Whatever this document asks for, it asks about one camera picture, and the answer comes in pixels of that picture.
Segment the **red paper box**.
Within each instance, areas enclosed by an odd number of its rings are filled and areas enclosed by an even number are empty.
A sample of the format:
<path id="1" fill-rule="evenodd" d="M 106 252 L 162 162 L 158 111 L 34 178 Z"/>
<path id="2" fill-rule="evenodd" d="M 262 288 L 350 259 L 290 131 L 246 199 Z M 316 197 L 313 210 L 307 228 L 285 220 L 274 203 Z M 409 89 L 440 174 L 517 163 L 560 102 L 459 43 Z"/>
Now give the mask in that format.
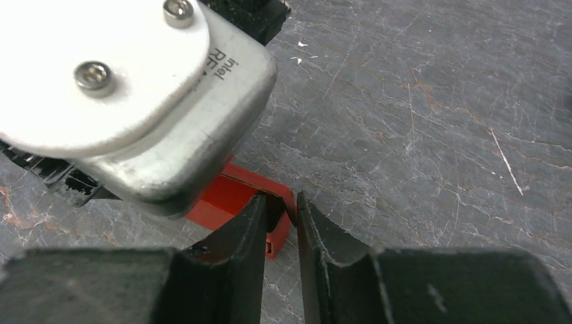
<path id="1" fill-rule="evenodd" d="M 228 162 L 185 218 L 215 231 L 237 216 L 258 193 L 266 195 L 266 257 L 274 259 L 297 221 L 290 187 Z"/>

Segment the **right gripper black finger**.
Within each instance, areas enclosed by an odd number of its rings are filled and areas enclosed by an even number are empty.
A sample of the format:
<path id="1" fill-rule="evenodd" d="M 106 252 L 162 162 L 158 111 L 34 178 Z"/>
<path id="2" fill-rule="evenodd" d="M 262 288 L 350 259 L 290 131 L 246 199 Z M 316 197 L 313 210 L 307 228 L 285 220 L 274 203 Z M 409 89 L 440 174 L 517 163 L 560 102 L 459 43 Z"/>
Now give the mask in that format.
<path id="1" fill-rule="evenodd" d="M 376 250 L 297 196 L 307 323 L 570 323 L 547 268 L 514 248 Z"/>

